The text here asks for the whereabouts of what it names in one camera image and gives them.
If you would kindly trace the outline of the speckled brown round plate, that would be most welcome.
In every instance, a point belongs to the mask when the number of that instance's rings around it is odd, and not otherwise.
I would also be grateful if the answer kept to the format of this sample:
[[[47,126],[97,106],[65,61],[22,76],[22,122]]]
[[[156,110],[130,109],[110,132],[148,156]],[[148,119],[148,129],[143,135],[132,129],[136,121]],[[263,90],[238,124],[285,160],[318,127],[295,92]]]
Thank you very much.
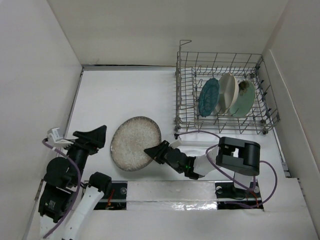
[[[135,116],[126,120],[115,131],[110,143],[110,156],[121,170],[135,172],[153,161],[144,150],[161,142],[158,124],[149,117]]]

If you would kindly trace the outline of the teal scalloped plate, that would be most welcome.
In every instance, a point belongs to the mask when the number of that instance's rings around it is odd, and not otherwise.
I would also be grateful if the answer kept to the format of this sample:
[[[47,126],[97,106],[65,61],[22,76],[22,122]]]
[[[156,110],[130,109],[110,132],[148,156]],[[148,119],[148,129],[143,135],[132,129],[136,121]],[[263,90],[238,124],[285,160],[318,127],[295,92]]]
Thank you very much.
[[[215,110],[220,98],[220,84],[216,78],[207,80],[198,97],[199,115],[206,118]]]

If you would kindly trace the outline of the cream lobed plate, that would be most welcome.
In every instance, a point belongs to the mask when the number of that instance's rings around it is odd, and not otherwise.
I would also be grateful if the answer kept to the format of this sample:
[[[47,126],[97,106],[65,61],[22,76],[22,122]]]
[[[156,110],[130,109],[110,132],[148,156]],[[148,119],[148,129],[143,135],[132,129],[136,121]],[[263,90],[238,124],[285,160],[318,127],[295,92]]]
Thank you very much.
[[[218,115],[224,115],[235,104],[239,95],[239,84],[234,75],[225,73],[218,81],[219,100],[215,107]]]

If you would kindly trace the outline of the light green flower plate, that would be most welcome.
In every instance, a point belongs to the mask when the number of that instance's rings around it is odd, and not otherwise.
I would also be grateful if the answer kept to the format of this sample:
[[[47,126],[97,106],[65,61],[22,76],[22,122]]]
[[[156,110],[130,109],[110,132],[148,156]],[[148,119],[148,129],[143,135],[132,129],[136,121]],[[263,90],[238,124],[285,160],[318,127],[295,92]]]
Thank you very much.
[[[238,84],[238,87],[237,100],[229,109],[230,115],[234,118],[245,117],[250,112],[256,98],[255,86],[251,81],[243,80]]]

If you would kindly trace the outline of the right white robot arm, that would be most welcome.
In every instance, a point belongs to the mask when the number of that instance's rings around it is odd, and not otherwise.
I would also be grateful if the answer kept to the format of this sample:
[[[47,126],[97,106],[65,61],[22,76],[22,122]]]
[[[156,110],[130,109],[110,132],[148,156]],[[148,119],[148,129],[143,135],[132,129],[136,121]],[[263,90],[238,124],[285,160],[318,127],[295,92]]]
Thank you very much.
[[[231,191],[237,197],[255,190],[256,176],[260,174],[261,151],[257,142],[224,136],[217,145],[200,156],[186,155],[178,149],[181,145],[180,138],[172,143],[164,140],[143,151],[158,164],[167,164],[192,180],[198,180],[218,170],[233,181]]]

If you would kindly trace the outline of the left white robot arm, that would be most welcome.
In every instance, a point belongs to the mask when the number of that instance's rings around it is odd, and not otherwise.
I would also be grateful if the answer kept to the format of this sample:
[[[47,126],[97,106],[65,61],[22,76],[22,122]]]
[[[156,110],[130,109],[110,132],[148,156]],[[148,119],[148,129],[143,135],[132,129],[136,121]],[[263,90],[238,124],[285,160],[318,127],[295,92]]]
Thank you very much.
[[[58,127],[47,131],[43,145],[58,154],[49,161],[43,177],[45,186],[40,196],[40,239],[77,240],[90,214],[101,199],[112,195],[112,179],[93,173],[88,183],[82,174],[89,156],[105,146],[107,126],[75,131],[66,139]]]

